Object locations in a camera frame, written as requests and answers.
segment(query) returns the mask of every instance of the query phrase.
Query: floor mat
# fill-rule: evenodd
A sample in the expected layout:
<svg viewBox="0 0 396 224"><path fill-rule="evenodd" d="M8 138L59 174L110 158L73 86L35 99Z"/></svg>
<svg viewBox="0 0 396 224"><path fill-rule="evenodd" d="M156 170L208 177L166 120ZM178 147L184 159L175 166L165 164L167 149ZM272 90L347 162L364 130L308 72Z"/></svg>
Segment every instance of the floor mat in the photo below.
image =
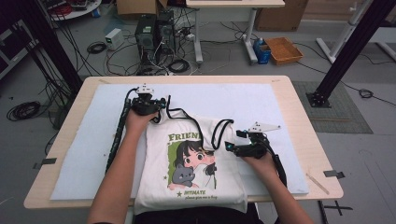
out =
<svg viewBox="0 0 396 224"><path fill-rule="evenodd" d="M312 93L319 82L292 82L312 126L317 133L373 133L342 84L329 97L331 108L312 107L306 93Z"/></svg>

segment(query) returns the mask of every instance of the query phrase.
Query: black metal pole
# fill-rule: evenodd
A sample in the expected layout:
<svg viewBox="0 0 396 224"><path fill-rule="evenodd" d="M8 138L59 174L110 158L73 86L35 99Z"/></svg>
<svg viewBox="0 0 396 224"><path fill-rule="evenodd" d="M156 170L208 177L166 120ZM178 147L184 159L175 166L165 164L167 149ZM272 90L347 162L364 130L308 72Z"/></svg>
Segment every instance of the black metal pole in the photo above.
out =
<svg viewBox="0 0 396 224"><path fill-rule="evenodd" d="M14 0L4 4L0 14L2 19L7 20L2 21L7 26L12 26L13 22L20 19L23 20L32 36L49 55L71 91L71 98L74 98L82 86L82 80L41 10L36 0ZM18 31L18 29L21 28L14 27L12 30Z"/></svg>
<svg viewBox="0 0 396 224"><path fill-rule="evenodd" d="M375 34L380 23L396 5L396 0L374 0L337 56L326 77L313 93L308 93L308 100L313 107L324 106L338 82L356 60L361 50Z"/></svg>

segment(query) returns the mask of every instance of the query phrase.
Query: wooden crate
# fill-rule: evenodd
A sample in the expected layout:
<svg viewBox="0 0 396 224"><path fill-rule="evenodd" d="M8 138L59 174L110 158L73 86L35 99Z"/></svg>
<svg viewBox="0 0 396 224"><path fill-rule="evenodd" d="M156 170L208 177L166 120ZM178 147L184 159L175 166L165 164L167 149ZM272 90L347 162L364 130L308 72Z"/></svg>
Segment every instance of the wooden crate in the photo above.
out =
<svg viewBox="0 0 396 224"><path fill-rule="evenodd" d="M264 41L270 47L271 58L276 65L295 63L304 56L286 37L268 38Z"/></svg>

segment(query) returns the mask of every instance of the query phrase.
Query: white desk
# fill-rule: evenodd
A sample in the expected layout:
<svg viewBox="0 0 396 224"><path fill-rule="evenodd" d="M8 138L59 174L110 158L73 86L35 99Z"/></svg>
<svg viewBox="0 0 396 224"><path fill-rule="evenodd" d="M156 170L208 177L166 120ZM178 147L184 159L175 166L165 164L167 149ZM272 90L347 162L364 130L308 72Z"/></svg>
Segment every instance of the white desk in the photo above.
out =
<svg viewBox="0 0 396 224"><path fill-rule="evenodd" d="M78 127L87 112L92 97L100 84L183 84L183 83L262 83L270 84L276 96L283 119L288 126L300 165L306 174L309 193L297 195L297 200L336 199L343 196L337 178L326 177L323 171L332 166L315 134L303 106L290 80L283 76L198 76L198 77L89 77L78 93L47 158L57 158L54 164L43 165L31 187L24 206L26 208L89 207L92 200L58 200L50 196L59 178L64 158L73 143ZM269 196L249 196L249 202L271 202Z"/></svg>
<svg viewBox="0 0 396 224"><path fill-rule="evenodd" d="M234 0L234 1L208 1L208 0L186 0L188 7L196 8L195 11L195 38L194 38L194 49L195 49L195 61L198 65L204 62L201 50L199 24L202 20L208 19L212 15L218 16L222 21L235 21L235 15L243 13L242 9L250 9L248 18L244 21L248 21L247 33L243 35L243 42L247 49L247 54L250 58L250 64L257 62L256 54L253 51L253 47L250 43L250 36L253 30L254 20L256 18L256 12L258 7L283 7L285 3L282 0ZM208 16L202 17L202 11L208 10Z"/></svg>
<svg viewBox="0 0 396 224"><path fill-rule="evenodd" d="M344 44L348 41L350 36L355 31L358 25L358 20L361 14L370 5L371 0L364 0L361 5L356 9L355 13L349 19L344 27L342 33L338 36L338 39L334 42L332 48L330 49L322 38L317 38L317 42L323 52L326 54L327 58L331 63L335 62L338 53L341 51ZM396 52L388 46L387 43L396 43L396 28L394 27L379 27L375 32L374 36L370 39L370 43L376 43L382 50L384 50L389 57L391 57L396 62Z"/></svg>

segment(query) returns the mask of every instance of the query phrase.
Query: desk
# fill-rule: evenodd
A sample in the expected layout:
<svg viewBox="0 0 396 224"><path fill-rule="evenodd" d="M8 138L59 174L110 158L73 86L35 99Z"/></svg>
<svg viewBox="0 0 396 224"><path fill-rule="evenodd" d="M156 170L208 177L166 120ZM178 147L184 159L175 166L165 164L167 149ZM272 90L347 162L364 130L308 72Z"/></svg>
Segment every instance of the desk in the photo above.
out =
<svg viewBox="0 0 396 224"><path fill-rule="evenodd" d="M198 76L198 77L89 77L78 93L64 125L59 131L48 158L57 158L54 164L41 167L31 187L24 206L26 208L65 208L88 207L91 200L51 201L63 160L76 136L78 126L90 106L96 88L100 84L183 84L183 83L262 83L271 84L283 119L288 126L291 142L303 172L309 193L295 196L297 200L337 199L343 196L343 190L336 177L326 177L323 171L332 167L305 114L304 108L288 77L284 76ZM249 202L270 202L269 196L248 196Z"/></svg>
<svg viewBox="0 0 396 224"><path fill-rule="evenodd" d="M94 2L89 1L87 4L87 9L86 10L74 10L65 16L56 16L56 15L51 15L52 19L55 21L63 21L63 20L70 20L74 19L80 16L83 16L85 14L91 13L94 11L96 8L98 8L101 4L102 0L95 0Z"/></svg>
<svg viewBox="0 0 396 224"><path fill-rule="evenodd" d="M234 15L240 14L241 9L243 8L251 8L248 19L248 28L247 33L242 36L244 45L247 49L247 54L250 59L250 64L254 64L257 62L256 54L253 51L253 47L250 43L251 32L253 30L254 20L256 18L256 12L258 7L283 7L285 3L282 0L233 0L233 1L205 1L205 0L186 0L186 4L188 7L196 8L195 11L195 38L194 38L194 49L195 49L195 61L198 65L204 62L204 58L202 56L201 43L200 43L200 32L199 32L199 24L202 21L201 10L202 9L215 9L216 11L212 11L211 14L221 15L226 19L222 19L222 21L235 21L233 20ZM237 9L232 10L230 14L225 15L225 11L229 9Z"/></svg>

